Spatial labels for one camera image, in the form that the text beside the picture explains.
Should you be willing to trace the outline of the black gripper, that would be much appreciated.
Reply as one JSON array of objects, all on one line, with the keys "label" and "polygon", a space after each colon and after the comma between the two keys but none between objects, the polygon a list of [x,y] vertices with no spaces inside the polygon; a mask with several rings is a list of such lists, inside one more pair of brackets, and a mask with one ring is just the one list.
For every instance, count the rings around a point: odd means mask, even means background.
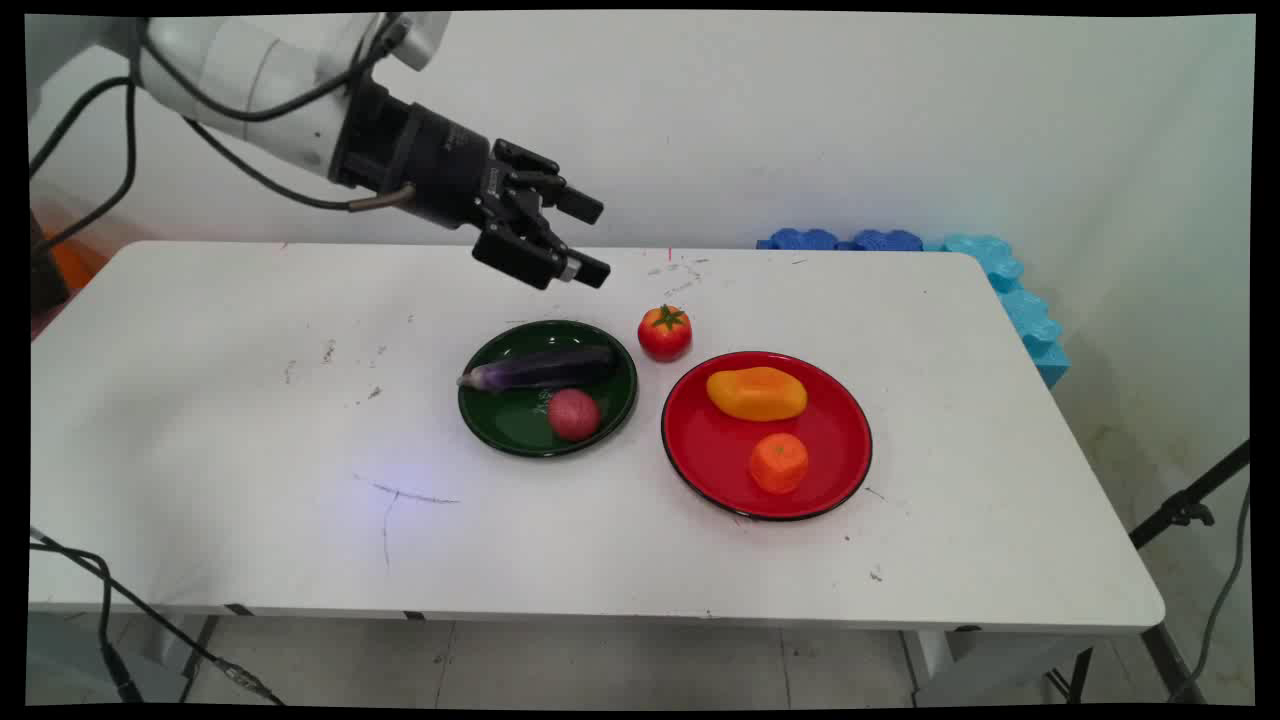
[{"label": "black gripper", "polygon": [[554,281],[599,290],[609,278],[608,263],[571,249],[539,210],[506,206],[506,195],[531,193],[541,208],[594,225],[604,202],[575,188],[558,163],[401,101],[372,78],[351,90],[332,182],[376,195],[412,186],[413,197],[401,209],[447,229],[477,227],[472,258],[536,290]]}]

